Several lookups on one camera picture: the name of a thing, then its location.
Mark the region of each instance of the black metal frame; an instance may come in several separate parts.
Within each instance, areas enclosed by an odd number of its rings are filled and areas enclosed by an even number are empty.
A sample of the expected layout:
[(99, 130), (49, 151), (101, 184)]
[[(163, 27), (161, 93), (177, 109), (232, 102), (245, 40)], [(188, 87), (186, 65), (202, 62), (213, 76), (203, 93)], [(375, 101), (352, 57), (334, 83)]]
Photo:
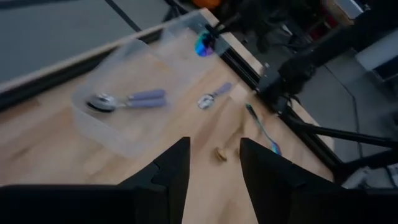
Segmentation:
[[(158, 40), (161, 36), (161, 33), (162, 29), (155, 30), (149, 34), (139, 37), (139, 40), (150, 44)], [(42, 78), (38, 78), (32, 82), (0, 93), (0, 111), (4, 111), (22, 101), (42, 93), (45, 90), (65, 83), (72, 78), (86, 74), (90, 70), (94, 69), (116, 48), (117, 46), (104, 52), (100, 52), (96, 55), (92, 55), (91, 57), (74, 63), (73, 65), (69, 65), (55, 72), (51, 72)], [(255, 90), (257, 88), (260, 82), (259, 74), (233, 48), (230, 47), (227, 49), (222, 55), (220, 55), (220, 57), (251, 89)], [(262, 96), (258, 97), (259, 100), (267, 105), (266, 99), (264, 99)], [(285, 113), (283, 113), (280, 118), (319, 158), (319, 160), (321, 160), (321, 162), (332, 171), (335, 181), (337, 182), (344, 181), (348, 175), (352, 174), (356, 168), (362, 166), (363, 164), (372, 164), (374, 166), (380, 165), (380, 162), (375, 161), (373, 158), (364, 158), (361, 161), (353, 161), (349, 163), (342, 162), (315, 133), (302, 131), (299, 125), (292, 122), (292, 118), (298, 122), (303, 121), (291, 108), (287, 108)], [(383, 152), (381, 154), (375, 155), (374, 157), (381, 157), (383, 159), (387, 157), (387, 159), (391, 161), (391, 155), (395, 154), (395, 151)]]
[(284, 121), (289, 125), (290, 128), (299, 130), (303, 133), (319, 134), (323, 136), (329, 136), (333, 138), (389, 148), (388, 151), (340, 164), (336, 167), (336, 170), (334, 171), (335, 180), (337, 180), (338, 182), (343, 182), (349, 175), (351, 175), (359, 168), (368, 166), (369, 168), (377, 169), (391, 164), (396, 164), (398, 162), (398, 142), (392, 139), (361, 133), (354, 133), (350, 131), (319, 127), (312, 124), (304, 123), (297, 120), (296, 118), (290, 118), (287, 116), (284, 117)]

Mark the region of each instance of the purple handle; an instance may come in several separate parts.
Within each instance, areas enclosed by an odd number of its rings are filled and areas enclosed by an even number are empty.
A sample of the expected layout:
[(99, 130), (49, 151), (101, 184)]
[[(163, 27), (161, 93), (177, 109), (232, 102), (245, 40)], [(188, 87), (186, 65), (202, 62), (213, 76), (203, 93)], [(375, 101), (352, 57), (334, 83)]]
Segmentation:
[(129, 108), (156, 108), (162, 107), (167, 104), (165, 98), (153, 99), (153, 100), (132, 100), (126, 103)]
[(223, 93), (228, 92), (231, 88), (232, 88), (232, 83), (230, 82), (224, 83), (224, 85), (221, 86), (218, 90), (216, 90), (212, 95), (213, 96), (221, 95)]
[(129, 95), (127, 98), (129, 100), (146, 100), (146, 99), (162, 98), (165, 95), (166, 91), (159, 89), (159, 90), (149, 90), (149, 91), (142, 91), (139, 93), (133, 93)]

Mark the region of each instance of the black cable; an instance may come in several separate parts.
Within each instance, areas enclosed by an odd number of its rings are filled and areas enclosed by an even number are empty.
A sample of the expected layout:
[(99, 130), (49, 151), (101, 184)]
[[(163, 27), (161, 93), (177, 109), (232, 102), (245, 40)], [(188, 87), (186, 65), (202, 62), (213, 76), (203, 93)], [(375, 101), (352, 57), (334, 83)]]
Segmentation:
[(178, 7), (172, 7), (172, 10), (173, 10), (173, 12), (174, 12), (174, 16), (175, 16), (175, 17), (180, 17), (180, 16), (181, 16), (181, 12), (180, 12), (180, 10), (178, 9)]
[(189, 10), (177, 0), (164, 0), (169, 6), (176, 7), (181, 14), (186, 14)]
[[(296, 48), (296, 49), (304, 48), (304, 46), (298, 46), (298, 45), (293, 45), (293, 44), (275, 43), (275, 44), (270, 44), (269, 46), (267, 46), (267, 48), (268, 48), (267, 51), (270, 50), (272, 47), (287, 47), (290, 50), (294, 50), (293, 48)], [(252, 53), (252, 55), (254, 57), (256, 57), (256, 56), (258, 56), (260, 54), (267, 53), (267, 51), (266, 52), (261, 52), (260, 50), (258, 50), (257, 52)]]
[(390, 169), (388, 169), (388, 167), (383, 167), (383, 168), (387, 171), (388, 179), (390, 180), (392, 186), (393, 186), (395, 189), (398, 189), (398, 185), (396, 184), (396, 182), (395, 182), (394, 179), (392, 178), (392, 174), (391, 174)]
[[(351, 99), (353, 101), (353, 109), (354, 109), (354, 120), (355, 120), (355, 131), (357, 133), (359, 133), (359, 117), (358, 117), (358, 109), (357, 109), (357, 105), (356, 105), (356, 98), (355, 96), (352, 94), (352, 92), (350, 92), (348, 90), (348, 88), (336, 77), (336, 75), (325, 65), (324, 66), (330, 73), (331, 75), (333, 75), (333, 77), (338, 81), (338, 83), (347, 91), (347, 93), (351, 96)], [(359, 158), (363, 158), (363, 149), (362, 149), (362, 144), (360, 142), (356, 142), (357, 143), (357, 149), (358, 149), (358, 153), (359, 153)]]
[(142, 29), (112, 0), (105, 0), (109, 6), (136, 32)]

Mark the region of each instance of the rainbow spoon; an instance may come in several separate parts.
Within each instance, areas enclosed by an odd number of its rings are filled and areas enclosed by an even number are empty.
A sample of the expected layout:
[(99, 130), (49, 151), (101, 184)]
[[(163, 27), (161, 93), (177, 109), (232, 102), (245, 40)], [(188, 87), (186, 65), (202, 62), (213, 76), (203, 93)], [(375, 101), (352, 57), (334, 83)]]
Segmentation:
[(203, 31), (195, 43), (195, 52), (201, 57), (207, 57), (214, 53), (215, 40), (208, 31)]
[(253, 117), (253, 119), (256, 121), (257, 125), (259, 126), (259, 128), (261, 129), (261, 131), (264, 133), (264, 135), (267, 137), (267, 139), (271, 142), (272, 145), (272, 151), (278, 155), (282, 155), (282, 151), (280, 151), (280, 147), (278, 146), (278, 144), (271, 139), (271, 137), (269, 137), (269, 135), (267, 134), (267, 131), (265, 129), (265, 127), (261, 124), (259, 118), (257, 117), (256, 112), (254, 112), (253, 107), (249, 104), (246, 103), (246, 109), (249, 111), (249, 113), (251, 114), (251, 116)]

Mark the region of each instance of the orange object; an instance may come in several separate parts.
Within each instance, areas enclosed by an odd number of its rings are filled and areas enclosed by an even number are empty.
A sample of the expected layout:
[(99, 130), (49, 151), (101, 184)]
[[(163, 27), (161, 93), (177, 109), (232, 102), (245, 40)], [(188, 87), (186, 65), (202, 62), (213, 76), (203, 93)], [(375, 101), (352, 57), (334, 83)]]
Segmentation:
[(222, 0), (192, 0), (192, 2), (198, 7), (214, 9), (221, 4)]

